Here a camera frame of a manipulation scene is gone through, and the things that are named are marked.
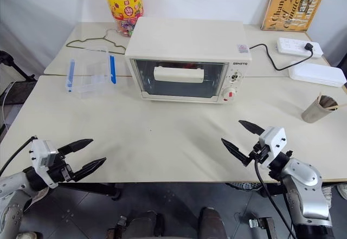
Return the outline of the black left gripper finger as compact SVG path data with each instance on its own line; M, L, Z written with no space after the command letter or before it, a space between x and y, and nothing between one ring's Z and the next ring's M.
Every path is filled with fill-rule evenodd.
M74 172L72 180L78 182L95 172L105 161L106 157L94 160L82 167L81 170Z
M65 146L63 146L57 150L60 154L70 154L72 152L76 152L76 151L83 149L88 144L90 144L92 141L93 141L93 139L77 140L77 141L74 141L68 145L65 145Z

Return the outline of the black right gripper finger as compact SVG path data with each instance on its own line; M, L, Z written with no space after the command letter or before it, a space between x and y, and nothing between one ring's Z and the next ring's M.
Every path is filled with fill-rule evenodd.
M257 124L254 124L252 122L246 121L246 120L239 120L239 123L248 131L250 131L252 134L256 134L258 136L262 135L264 133L264 129Z
M240 152L239 148L236 147L233 143L221 139L223 145L226 147L226 149L236 158L238 159L245 167L248 166L248 164L251 162L251 159Z

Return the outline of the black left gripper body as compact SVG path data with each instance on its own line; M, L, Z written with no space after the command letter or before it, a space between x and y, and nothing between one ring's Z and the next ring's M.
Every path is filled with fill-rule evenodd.
M48 175L54 183L70 182L74 179L74 172L65 162L65 155L58 153L51 166L48 167Z

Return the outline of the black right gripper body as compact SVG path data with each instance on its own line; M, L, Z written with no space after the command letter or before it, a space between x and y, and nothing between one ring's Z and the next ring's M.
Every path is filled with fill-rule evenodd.
M248 155L249 162L252 160L257 160L258 163L262 164L268 158L270 151L271 150L268 145L260 145L260 143L256 143L253 146L253 150Z

